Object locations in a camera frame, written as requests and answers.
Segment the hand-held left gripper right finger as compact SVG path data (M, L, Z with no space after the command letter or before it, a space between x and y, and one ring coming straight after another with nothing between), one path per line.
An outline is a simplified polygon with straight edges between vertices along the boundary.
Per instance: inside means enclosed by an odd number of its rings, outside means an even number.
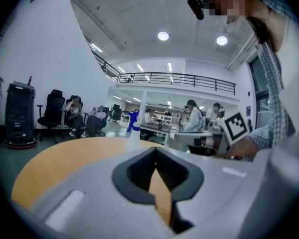
M258 152L253 162L157 151L196 165L204 177L191 199L175 202L175 227L156 226L158 239L264 238L299 199L299 134Z

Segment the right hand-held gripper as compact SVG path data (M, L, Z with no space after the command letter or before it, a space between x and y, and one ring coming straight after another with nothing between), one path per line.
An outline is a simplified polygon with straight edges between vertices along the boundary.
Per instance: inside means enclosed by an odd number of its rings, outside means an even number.
M205 149L201 155L222 156L231 147L249 134L249 129L240 112L212 122L212 126L201 132L178 132L174 139L184 145Z

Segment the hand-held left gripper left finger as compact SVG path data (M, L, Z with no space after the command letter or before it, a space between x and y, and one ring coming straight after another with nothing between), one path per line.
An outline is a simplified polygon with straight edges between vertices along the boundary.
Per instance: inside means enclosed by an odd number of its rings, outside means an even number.
M72 239L170 239L174 231L149 193L155 148L89 163L31 207L49 228Z

